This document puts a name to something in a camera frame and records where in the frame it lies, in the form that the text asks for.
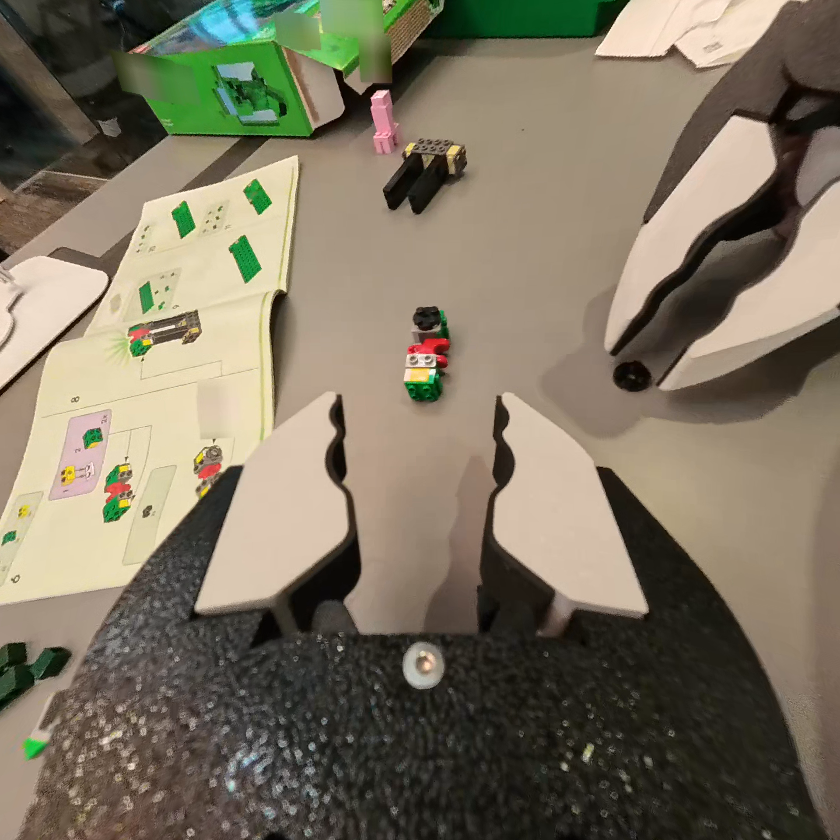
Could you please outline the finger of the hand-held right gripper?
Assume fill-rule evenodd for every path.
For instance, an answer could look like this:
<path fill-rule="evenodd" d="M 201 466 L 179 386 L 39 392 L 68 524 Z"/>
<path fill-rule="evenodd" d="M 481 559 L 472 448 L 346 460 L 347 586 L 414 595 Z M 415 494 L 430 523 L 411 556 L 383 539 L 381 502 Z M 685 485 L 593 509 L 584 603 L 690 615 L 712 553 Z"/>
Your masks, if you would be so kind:
<path fill-rule="evenodd" d="M 660 380 L 662 391 L 737 371 L 838 318 L 838 165 L 839 129 L 814 132 L 794 181 L 801 211 L 780 261 L 680 355 Z"/>
<path fill-rule="evenodd" d="M 773 231 L 788 243 L 799 221 L 799 136 L 734 116 L 639 229 L 618 281 L 604 348 L 617 356 L 720 242 Z"/>

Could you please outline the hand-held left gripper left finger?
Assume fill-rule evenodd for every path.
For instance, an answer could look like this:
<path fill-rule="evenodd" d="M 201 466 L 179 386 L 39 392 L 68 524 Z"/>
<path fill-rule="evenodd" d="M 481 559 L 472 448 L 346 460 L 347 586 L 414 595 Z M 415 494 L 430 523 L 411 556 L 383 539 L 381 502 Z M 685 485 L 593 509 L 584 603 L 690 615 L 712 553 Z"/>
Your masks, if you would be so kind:
<path fill-rule="evenodd" d="M 195 612 L 269 611 L 284 634 L 315 630 L 361 577 L 340 394 L 279 425 L 243 465 Z"/>

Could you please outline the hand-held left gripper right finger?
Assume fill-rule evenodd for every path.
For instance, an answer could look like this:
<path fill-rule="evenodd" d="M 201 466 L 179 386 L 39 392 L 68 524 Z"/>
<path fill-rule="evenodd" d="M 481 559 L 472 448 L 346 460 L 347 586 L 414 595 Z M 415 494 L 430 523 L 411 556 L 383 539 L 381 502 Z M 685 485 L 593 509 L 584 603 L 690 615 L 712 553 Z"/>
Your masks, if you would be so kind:
<path fill-rule="evenodd" d="M 557 637 L 579 612 L 642 620 L 648 601 L 594 460 L 511 392 L 497 397 L 480 630 Z"/>

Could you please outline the green red toy brick assembly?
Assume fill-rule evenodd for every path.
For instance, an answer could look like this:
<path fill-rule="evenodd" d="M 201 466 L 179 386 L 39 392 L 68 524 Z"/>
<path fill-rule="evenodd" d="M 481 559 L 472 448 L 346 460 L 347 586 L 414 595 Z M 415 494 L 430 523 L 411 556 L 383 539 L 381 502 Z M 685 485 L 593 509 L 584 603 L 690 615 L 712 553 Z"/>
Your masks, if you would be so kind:
<path fill-rule="evenodd" d="M 406 392 L 417 403 L 434 403 L 443 394 L 451 348 L 444 310 L 437 306 L 416 308 L 412 339 L 404 363 L 403 383 Z"/>

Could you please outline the white paper sheets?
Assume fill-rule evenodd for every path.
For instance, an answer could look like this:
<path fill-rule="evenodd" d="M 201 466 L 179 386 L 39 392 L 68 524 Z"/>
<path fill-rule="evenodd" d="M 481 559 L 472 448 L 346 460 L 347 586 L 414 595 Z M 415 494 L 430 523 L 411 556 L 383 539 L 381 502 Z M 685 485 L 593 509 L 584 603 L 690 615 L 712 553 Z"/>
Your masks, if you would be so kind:
<path fill-rule="evenodd" d="M 676 50 L 697 69 L 741 58 L 775 19 L 784 1 L 631 1 L 595 54 L 651 60 Z"/>

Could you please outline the open instruction booklet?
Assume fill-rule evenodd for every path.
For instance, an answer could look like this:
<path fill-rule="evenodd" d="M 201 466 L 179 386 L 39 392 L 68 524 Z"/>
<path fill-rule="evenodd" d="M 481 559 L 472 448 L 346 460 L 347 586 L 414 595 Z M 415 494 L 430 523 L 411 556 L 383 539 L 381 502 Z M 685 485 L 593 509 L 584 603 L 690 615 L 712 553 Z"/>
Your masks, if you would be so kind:
<path fill-rule="evenodd" d="M 82 337 L 49 352 L 2 515 L 3 605 L 129 583 L 275 418 L 296 155 L 143 205 Z"/>

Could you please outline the green plastic bin stack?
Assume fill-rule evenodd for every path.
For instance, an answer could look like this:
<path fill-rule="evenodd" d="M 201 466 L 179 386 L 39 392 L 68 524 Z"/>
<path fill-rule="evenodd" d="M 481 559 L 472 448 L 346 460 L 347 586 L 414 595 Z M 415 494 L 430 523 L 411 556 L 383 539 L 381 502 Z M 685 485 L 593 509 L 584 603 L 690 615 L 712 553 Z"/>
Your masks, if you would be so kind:
<path fill-rule="evenodd" d="M 627 1 L 445 1 L 427 27 L 433 39 L 590 38 L 614 23 Z"/>

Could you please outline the black grey toy brick assembly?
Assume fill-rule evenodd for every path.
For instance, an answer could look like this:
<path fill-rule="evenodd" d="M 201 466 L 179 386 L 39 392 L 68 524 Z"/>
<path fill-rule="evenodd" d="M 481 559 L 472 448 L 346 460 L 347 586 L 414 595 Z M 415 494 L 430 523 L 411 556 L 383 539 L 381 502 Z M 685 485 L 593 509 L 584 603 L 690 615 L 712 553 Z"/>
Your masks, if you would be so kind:
<path fill-rule="evenodd" d="M 383 187 L 385 205 L 396 210 L 405 201 L 421 214 L 444 184 L 457 181 L 467 166 L 467 149 L 451 140 L 418 139 L 402 150 L 402 162 Z"/>

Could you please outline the dark green toy bricks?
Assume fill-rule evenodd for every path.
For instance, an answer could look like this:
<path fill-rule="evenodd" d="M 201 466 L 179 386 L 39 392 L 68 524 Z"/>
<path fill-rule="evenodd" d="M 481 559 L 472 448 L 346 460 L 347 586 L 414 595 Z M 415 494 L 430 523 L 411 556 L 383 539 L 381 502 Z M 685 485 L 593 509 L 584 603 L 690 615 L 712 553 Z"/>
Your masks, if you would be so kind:
<path fill-rule="evenodd" d="M 22 642 L 1 646 L 1 711 L 45 679 L 59 676 L 71 659 L 65 647 L 45 647 L 29 661 Z"/>

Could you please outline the white flat pad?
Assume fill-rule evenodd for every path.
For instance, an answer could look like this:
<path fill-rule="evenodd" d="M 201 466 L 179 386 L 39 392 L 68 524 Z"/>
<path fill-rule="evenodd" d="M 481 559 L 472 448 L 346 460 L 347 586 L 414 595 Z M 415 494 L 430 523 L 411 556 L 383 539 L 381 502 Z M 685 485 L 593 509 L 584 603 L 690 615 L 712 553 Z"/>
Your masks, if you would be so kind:
<path fill-rule="evenodd" d="M 1 268 L 1 388 L 88 311 L 109 282 L 100 269 L 48 256 Z"/>

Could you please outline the pink toy brick figure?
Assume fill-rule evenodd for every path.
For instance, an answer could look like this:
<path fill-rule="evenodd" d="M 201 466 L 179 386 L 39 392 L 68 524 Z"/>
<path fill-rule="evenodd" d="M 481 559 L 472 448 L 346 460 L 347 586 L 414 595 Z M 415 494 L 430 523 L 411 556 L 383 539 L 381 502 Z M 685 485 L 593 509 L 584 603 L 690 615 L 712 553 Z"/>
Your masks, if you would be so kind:
<path fill-rule="evenodd" d="M 374 125 L 374 150 L 378 154 L 391 154 L 400 147 L 402 134 L 393 117 L 392 94 L 381 89 L 371 95 L 371 117 Z"/>

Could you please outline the green white plastic scrap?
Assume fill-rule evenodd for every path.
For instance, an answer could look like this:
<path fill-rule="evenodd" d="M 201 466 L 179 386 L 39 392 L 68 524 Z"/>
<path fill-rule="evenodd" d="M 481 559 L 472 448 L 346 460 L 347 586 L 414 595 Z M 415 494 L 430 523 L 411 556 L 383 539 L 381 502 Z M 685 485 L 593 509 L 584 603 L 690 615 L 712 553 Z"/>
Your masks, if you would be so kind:
<path fill-rule="evenodd" d="M 53 731 L 61 720 L 65 694 L 66 692 L 62 689 L 53 692 L 47 698 L 34 729 L 22 744 L 26 760 L 36 758 L 48 746 Z"/>

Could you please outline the green toy brick box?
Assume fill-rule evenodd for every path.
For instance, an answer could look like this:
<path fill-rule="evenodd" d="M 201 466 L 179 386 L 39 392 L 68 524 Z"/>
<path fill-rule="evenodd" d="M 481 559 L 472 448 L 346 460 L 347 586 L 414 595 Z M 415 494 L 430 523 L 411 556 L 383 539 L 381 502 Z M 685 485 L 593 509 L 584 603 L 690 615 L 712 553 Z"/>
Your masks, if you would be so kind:
<path fill-rule="evenodd" d="M 170 135 L 307 138 L 392 80 L 443 1 L 211 2 L 129 52 L 123 91 Z"/>

